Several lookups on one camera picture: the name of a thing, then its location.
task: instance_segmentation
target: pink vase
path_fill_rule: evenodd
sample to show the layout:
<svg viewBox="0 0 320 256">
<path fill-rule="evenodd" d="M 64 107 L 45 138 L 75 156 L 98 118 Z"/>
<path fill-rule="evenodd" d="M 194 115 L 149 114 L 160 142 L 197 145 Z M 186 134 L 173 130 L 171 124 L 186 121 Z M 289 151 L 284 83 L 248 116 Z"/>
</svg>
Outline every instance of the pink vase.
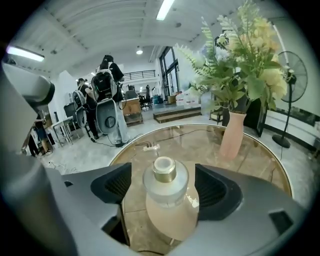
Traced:
<svg viewBox="0 0 320 256">
<path fill-rule="evenodd" d="M 233 112 L 229 112 L 229 114 L 229 123 L 226 126 L 220 146 L 220 154 L 226 160 L 232 160 L 238 154 L 244 136 L 244 120 L 246 117 L 246 114 Z"/>
</svg>

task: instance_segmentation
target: wooden step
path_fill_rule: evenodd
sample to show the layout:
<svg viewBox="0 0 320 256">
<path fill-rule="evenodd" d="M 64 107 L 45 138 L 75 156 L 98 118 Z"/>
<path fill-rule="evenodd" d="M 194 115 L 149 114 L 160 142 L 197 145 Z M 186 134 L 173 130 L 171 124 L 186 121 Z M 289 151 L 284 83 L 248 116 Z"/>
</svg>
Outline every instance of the wooden step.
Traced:
<svg viewBox="0 0 320 256">
<path fill-rule="evenodd" d="M 191 118 L 195 116 L 200 116 L 201 115 L 201 109 L 198 110 L 193 110 L 193 111 L 188 111 L 188 112 L 180 112 L 180 113 L 174 113 L 170 115 L 165 115 L 165 116 L 160 116 L 160 117 L 154 117 L 154 119 L 162 124 L 162 123 L 167 123 L 175 120 L 180 120 L 184 118 Z"/>
<path fill-rule="evenodd" d="M 171 115 L 180 114 L 180 113 L 188 113 L 188 112 L 196 111 L 196 110 L 201 110 L 201 107 L 181 108 L 181 109 L 174 109 L 174 110 L 157 112 L 157 113 L 153 114 L 153 118 L 156 119 L 159 117 L 171 116 Z"/>
</svg>

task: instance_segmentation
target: floor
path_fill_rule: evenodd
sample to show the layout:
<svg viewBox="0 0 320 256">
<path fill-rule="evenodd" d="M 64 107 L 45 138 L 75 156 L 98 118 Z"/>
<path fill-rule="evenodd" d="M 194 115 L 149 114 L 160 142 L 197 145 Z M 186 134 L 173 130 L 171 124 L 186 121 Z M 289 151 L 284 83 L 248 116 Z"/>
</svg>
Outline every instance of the floor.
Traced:
<svg viewBox="0 0 320 256">
<path fill-rule="evenodd" d="M 168 126 L 216 124 L 216 122 L 209 120 L 209 117 L 202 115 L 161 124 L 153 119 L 153 113 L 176 108 L 174 105 L 160 105 L 153 109 L 143 110 L 142 116 L 144 122 L 128 127 L 128 135 L 133 139 L 142 134 Z M 84 134 L 81 130 L 78 131 L 80 139 L 74 135 L 73 145 L 65 142 L 63 147 L 57 147 L 51 155 L 41 157 L 42 163 L 47 167 L 58 169 L 62 175 L 74 172 L 86 172 L 108 166 L 113 158 L 122 150 L 122 148 L 111 146 L 112 144 L 107 136 L 101 136 L 97 141 L 100 144 L 97 144 L 93 143 L 87 134 Z M 250 128 L 245 127 L 244 132 L 257 137 L 255 132 Z M 291 147 L 289 149 L 281 149 L 272 140 L 273 134 L 273 132 L 265 129 L 262 136 L 258 139 L 281 159 L 291 180 L 295 200 L 307 209 L 317 191 L 316 184 L 318 183 L 320 165 L 316 161 L 310 161 L 308 159 L 308 150 L 294 141 L 290 141 Z"/>
</svg>

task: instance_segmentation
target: black stand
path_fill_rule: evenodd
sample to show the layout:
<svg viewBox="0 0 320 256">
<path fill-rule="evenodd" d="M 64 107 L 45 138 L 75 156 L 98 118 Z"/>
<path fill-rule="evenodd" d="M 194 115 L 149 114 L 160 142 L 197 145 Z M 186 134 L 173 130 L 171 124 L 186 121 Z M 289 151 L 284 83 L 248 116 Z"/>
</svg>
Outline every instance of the black stand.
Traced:
<svg viewBox="0 0 320 256">
<path fill-rule="evenodd" d="M 282 135 L 273 135 L 272 139 L 275 143 L 277 143 L 278 145 L 288 149 L 290 148 L 290 142 L 285 138 L 286 135 L 286 130 L 288 127 L 288 123 L 289 123 L 289 117 L 290 117 L 290 111 L 291 111 L 291 101 L 292 101 L 292 84 L 289 82 L 289 108 L 288 108 L 288 115 L 286 118 L 286 123 L 285 123 L 285 127 L 284 127 L 284 131 Z"/>
</svg>

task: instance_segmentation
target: wooden desk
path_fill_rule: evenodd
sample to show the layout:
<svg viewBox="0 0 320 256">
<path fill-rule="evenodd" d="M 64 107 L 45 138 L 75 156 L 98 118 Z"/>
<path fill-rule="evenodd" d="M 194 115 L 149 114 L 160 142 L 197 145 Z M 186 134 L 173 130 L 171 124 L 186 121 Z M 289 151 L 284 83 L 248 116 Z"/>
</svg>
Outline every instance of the wooden desk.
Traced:
<svg viewBox="0 0 320 256">
<path fill-rule="evenodd" d="M 123 116 L 127 125 L 143 123 L 139 98 L 122 101 Z"/>
</svg>

